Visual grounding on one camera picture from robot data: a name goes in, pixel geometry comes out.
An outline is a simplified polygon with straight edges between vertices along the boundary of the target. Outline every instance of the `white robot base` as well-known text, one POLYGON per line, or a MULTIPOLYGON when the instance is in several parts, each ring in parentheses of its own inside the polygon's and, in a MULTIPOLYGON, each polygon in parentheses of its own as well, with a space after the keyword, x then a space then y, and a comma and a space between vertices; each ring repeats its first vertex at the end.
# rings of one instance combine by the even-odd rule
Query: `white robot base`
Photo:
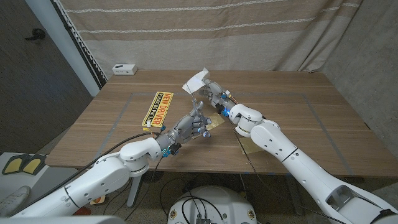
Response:
POLYGON ((217 224, 228 224, 228 223, 243 223, 243 224, 256 224, 256 214, 254 213, 253 206, 240 194, 236 193, 231 189, 220 186, 202 186, 187 192, 177 200, 177 202, 171 207, 168 216, 168 224, 183 224, 187 223, 182 213, 183 211, 192 224, 194 223, 217 223, 217 224), (195 199, 196 205, 193 199, 190 200, 191 196, 205 199, 212 203, 220 212, 223 220, 221 220, 220 214, 217 210, 206 201, 200 202, 199 199, 195 199))

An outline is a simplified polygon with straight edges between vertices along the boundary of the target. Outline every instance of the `table surface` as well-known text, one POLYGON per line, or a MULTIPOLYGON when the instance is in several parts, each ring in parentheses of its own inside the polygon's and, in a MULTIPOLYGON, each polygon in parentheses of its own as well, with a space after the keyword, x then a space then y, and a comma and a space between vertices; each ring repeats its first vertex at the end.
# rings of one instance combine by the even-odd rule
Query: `table surface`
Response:
MULTIPOLYGON (((164 124, 171 128, 192 109, 182 85, 197 71, 142 70, 113 75, 46 159, 52 167, 83 167, 118 142, 142 133, 157 91, 174 92, 164 124)), ((210 79, 235 99, 279 124, 283 133, 325 170, 338 176, 398 177, 398 161, 322 73, 210 71, 210 79)), ((205 103, 203 112, 215 109, 205 103)), ((249 154, 262 174, 286 174, 266 151, 249 154)), ((150 162, 151 169, 157 161, 150 162)), ((196 138, 158 170, 253 173, 229 122, 196 138)))

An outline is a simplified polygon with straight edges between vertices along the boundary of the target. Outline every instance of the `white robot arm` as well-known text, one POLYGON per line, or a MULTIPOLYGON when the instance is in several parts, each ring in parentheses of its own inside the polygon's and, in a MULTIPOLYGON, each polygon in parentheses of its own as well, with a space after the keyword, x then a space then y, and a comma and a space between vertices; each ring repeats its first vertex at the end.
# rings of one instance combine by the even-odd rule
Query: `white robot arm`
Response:
POLYGON ((120 152, 102 156, 82 176, 25 208, 13 218, 72 215, 88 202, 121 188, 130 177, 144 174, 149 168, 148 159, 156 161, 162 156, 176 155, 181 144, 194 136, 208 136, 206 125, 211 120, 201 112, 203 102, 193 102, 193 106, 194 109, 167 133, 160 134, 155 139, 147 138, 126 144, 120 152))
POLYGON ((237 124, 235 130, 251 138, 271 153, 307 190, 325 215, 343 223, 398 223, 398 211, 383 199, 330 175, 295 146, 277 123, 265 119, 256 110, 237 104, 230 92, 219 84, 206 84, 200 94, 206 96, 219 113, 237 124))

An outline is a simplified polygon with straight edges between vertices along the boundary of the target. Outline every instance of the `electrical cable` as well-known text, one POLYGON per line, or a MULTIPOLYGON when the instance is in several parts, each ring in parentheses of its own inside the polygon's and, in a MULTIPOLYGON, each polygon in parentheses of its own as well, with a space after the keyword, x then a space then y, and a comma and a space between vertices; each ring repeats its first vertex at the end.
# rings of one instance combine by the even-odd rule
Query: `electrical cable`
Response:
POLYGON ((135 208, 130 212, 130 214, 124 219, 124 221, 127 221, 127 219, 129 219, 129 217, 137 210, 138 206, 139 206, 139 205, 142 203, 142 201, 145 199, 145 196, 148 194, 148 191, 149 191, 149 189, 150 189, 150 187, 151 187, 151 183, 152 183, 152 181, 154 180, 157 167, 159 166, 159 164, 160 164, 160 162, 162 161, 163 158, 164 158, 164 157, 161 157, 161 158, 160 158, 159 162, 157 163, 157 165, 156 165, 156 167, 155 167, 155 170, 154 170, 154 173, 152 174, 152 177, 151 177, 151 179, 150 179, 150 182, 149 182, 150 184, 149 184, 149 186, 148 186, 147 191, 144 193, 144 195, 142 196, 141 200, 137 203, 136 207, 135 207, 135 208))
POLYGON ((233 123, 232 123, 231 120, 229 120, 229 119, 228 119, 228 121, 229 121, 229 123, 231 123, 232 129, 234 130, 234 133, 235 133, 235 136, 236 136, 236 139, 238 140, 239 144, 241 145, 242 150, 243 150, 243 152, 244 152, 244 155, 245 155, 246 158, 248 159, 249 164, 250 164, 251 168, 253 169, 255 175, 257 176, 257 178, 260 180, 260 182, 261 182, 269 191, 271 191, 271 192, 272 192, 273 194, 275 194, 276 196, 278 196, 278 197, 280 197, 280 198, 282 198, 282 199, 284 199, 284 200, 287 200, 288 202, 290 202, 290 203, 292 203, 292 204, 294 204, 294 205, 299 206, 299 207, 302 208, 302 209, 305 209, 305 210, 307 210, 307 211, 309 211, 309 212, 313 212, 313 213, 315 213, 315 214, 321 215, 321 216, 323 216, 323 217, 325 217, 325 218, 329 218, 329 219, 331 219, 331 220, 333 220, 333 221, 336 221, 336 222, 338 222, 338 223, 346 224, 345 222, 340 221, 340 220, 338 220, 338 219, 336 219, 336 218, 330 217, 330 216, 328 216, 328 215, 325 215, 325 214, 322 214, 322 213, 320 213, 320 212, 317 212, 317 211, 314 211, 314 210, 312 210, 312 209, 309 209, 309 208, 307 208, 307 207, 304 207, 303 205, 297 204, 297 203, 291 201, 290 199, 288 199, 288 198, 282 196, 281 194, 279 194, 278 192, 274 191, 273 189, 271 189, 271 187, 268 186, 268 185, 260 178, 259 174, 257 173, 256 169, 255 169, 254 166, 253 166, 253 163, 250 161, 250 158, 249 158, 248 154, 246 153, 246 150, 244 150, 244 147, 243 147, 243 145, 242 145, 242 143, 241 143, 241 140, 239 140, 238 134, 237 134, 236 130, 234 129, 233 123))
POLYGON ((163 202, 162 202, 162 192, 163 192, 163 189, 166 187, 167 184, 169 184, 170 182, 173 182, 173 181, 175 181, 175 180, 181 180, 182 182, 184 182, 185 185, 187 185, 187 183, 185 182, 185 180, 183 180, 183 179, 181 179, 181 178, 174 178, 174 179, 171 179, 171 180, 169 180, 168 182, 166 182, 166 184, 163 185, 162 189, 160 190, 159 200, 160 200, 160 206, 162 207, 162 210, 163 210, 164 214, 166 215, 166 220, 169 218, 169 215, 166 213, 166 210, 165 210, 165 208, 164 208, 164 206, 163 206, 163 202))
POLYGON ((242 174, 239 174, 239 177, 241 178, 242 185, 243 185, 243 190, 244 190, 244 198, 248 199, 248 193, 246 193, 246 187, 244 186, 242 174))
POLYGON ((203 200, 203 201, 209 203, 209 204, 218 212, 218 215, 220 216, 221 221, 222 221, 223 223, 225 223, 225 222, 224 222, 224 219, 223 219, 223 216, 221 215, 221 212, 220 212, 220 211, 217 209, 217 207, 215 207, 211 202, 207 201, 206 199, 199 198, 199 197, 195 197, 195 196, 185 196, 185 197, 180 198, 180 200, 183 199, 183 198, 187 198, 187 197, 190 197, 190 198, 187 199, 186 201, 184 201, 184 203, 182 203, 182 215, 183 215, 185 221, 187 222, 187 224, 190 224, 190 222, 188 221, 187 217, 185 216, 185 213, 184 213, 184 205, 185 205, 185 203, 186 203, 187 201, 193 200, 193 199, 203 200))
POLYGON ((64 180, 63 182, 61 182, 60 184, 58 184, 57 186, 55 186, 54 188, 52 188, 51 190, 49 190, 48 192, 44 193, 42 196, 38 197, 37 199, 33 200, 31 203, 29 203, 28 205, 25 206, 25 208, 33 205, 34 203, 38 202, 39 200, 42 200, 44 197, 50 195, 52 192, 58 190, 60 187, 63 187, 65 184, 67 184, 69 181, 71 181, 73 178, 75 178, 77 175, 79 175, 80 173, 82 173, 84 170, 86 170, 87 168, 89 168, 91 165, 93 165, 98 159, 100 159, 101 157, 109 154, 111 151, 115 150, 117 147, 119 147, 120 145, 122 145, 123 143, 130 141, 132 139, 144 136, 144 135, 148 135, 151 133, 141 133, 141 134, 137 134, 133 137, 129 137, 119 143, 117 143, 115 146, 113 146, 111 149, 109 149, 108 151, 104 152, 102 155, 98 156, 97 158, 95 158, 93 161, 91 161, 90 163, 88 163, 87 165, 85 165, 83 168, 81 168, 80 170, 78 170, 76 173, 74 173, 73 175, 71 175, 69 178, 67 178, 66 180, 64 180))
POLYGON ((127 186, 126 186, 122 191, 120 191, 120 192, 117 194, 117 196, 115 196, 114 198, 112 198, 112 200, 110 200, 110 201, 108 202, 108 204, 106 205, 106 207, 105 207, 104 212, 102 213, 102 215, 105 215, 106 209, 107 209, 108 206, 111 204, 111 202, 112 202, 115 198, 117 198, 119 195, 121 195, 125 190, 127 190, 127 187, 130 185, 130 183, 131 183, 131 181, 129 181, 129 183, 127 184, 127 186))
POLYGON ((193 199, 193 203, 195 203, 195 206, 197 207, 198 213, 199 213, 199 215, 201 216, 201 213, 200 213, 200 211, 199 211, 199 208, 198 208, 198 205, 197 205, 195 199, 193 199))

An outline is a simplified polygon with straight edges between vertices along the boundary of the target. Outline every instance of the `beige curtain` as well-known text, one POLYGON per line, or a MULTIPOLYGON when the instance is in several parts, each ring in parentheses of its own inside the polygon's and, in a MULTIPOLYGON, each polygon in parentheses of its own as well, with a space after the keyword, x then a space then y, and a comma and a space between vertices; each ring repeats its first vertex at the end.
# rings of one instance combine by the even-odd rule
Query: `beige curtain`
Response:
POLYGON ((61 0, 105 73, 320 68, 361 0, 61 0))

